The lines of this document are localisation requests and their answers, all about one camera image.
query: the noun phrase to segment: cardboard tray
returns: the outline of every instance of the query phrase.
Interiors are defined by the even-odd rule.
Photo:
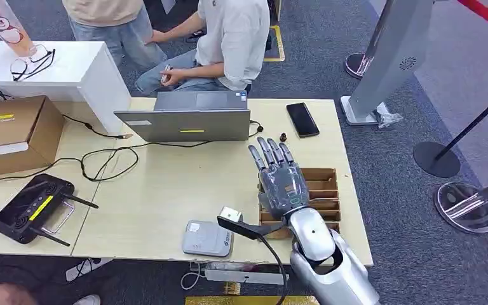
[[[309,205],[319,211],[327,226],[339,233],[341,212],[337,192],[336,170],[334,168],[302,168],[309,189]],[[275,224],[270,213],[259,206],[259,224]],[[292,233],[284,227],[268,234],[267,238],[292,238]]]

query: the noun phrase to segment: black router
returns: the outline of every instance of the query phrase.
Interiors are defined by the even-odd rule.
[[[69,247],[69,243],[44,232],[42,226],[67,199],[98,208],[72,195],[74,190],[74,184],[68,181],[45,173],[35,176],[0,211],[0,233],[22,244],[32,242],[40,235]]]

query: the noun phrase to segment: eyeglasses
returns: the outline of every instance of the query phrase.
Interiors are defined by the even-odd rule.
[[[29,56],[28,60],[18,58],[10,65],[12,80],[23,81],[31,76],[35,76],[49,68],[55,58],[55,49],[48,51],[46,47],[41,44],[35,45],[34,50],[31,53],[33,55]]]

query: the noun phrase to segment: smartphone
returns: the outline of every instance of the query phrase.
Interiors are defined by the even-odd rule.
[[[171,68],[171,66],[170,66],[170,65],[166,65],[166,66],[165,66],[165,69],[163,69],[163,70],[164,70],[164,71],[169,71],[169,70],[171,70],[171,69],[172,69],[172,68]],[[164,74],[164,75],[162,75],[162,76],[161,76],[160,82],[161,82],[161,83],[166,83],[168,80],[169,80],[169,75]]]
[[[311,137],[319,134],[319,128],[315,125],[311,114],[304,103],[287,105],[287,112],[293,121],[296,132],[300,138]]]

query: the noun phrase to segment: laptop lid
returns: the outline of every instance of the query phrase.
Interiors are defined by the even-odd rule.
[[[247,140],[250,111],[115,111],[147,142]]]

